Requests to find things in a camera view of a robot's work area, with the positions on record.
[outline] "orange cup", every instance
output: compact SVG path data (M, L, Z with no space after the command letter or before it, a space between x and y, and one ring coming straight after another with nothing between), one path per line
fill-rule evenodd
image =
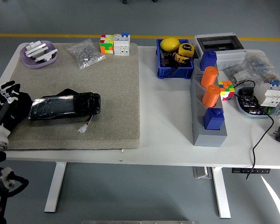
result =
M219 71L217 68L215 68L213 66L206 67L200 84L204 88L207 88L209 85L213 85L215 83L218 73L219 73Z
M204 97L202 99L203 105L206 107L213 107L216 105L216 102L220 96L220 88L217 85L209 85L206 88Z

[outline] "table leg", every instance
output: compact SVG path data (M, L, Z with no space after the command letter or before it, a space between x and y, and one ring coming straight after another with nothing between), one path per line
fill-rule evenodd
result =
M45 212L55 212L56 210L65 167L66 162L56 162L55 172L53 175Z
M222 167L212 168L220 218L231 218Z

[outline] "gray holder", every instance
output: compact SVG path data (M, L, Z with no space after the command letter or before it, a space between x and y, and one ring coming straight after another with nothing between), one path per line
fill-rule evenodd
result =
M190 86L194 146L220 147L227 137L225 122L223 122L220 130L206 130L204 128L203 117L208 107L202 103L206 88L200 84L204 73L200 70L200 61L200 59L194 60L194 71ZM223 109L220 97L214 107Z

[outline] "rubik's cube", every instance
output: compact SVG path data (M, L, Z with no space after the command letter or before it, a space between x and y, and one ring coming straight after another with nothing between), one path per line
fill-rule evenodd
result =
M102 35L99 46L103 54L114 54L114 35Z
M231 81L219 81L219 87L221 90L221 99L230 100L234 94L234 88Z

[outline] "yellow ball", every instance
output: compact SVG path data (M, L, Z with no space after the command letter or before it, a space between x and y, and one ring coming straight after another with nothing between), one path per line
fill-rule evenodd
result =
M174 52L179 48L179 40L175 37L168 37L161 41L160 47L166 52Z

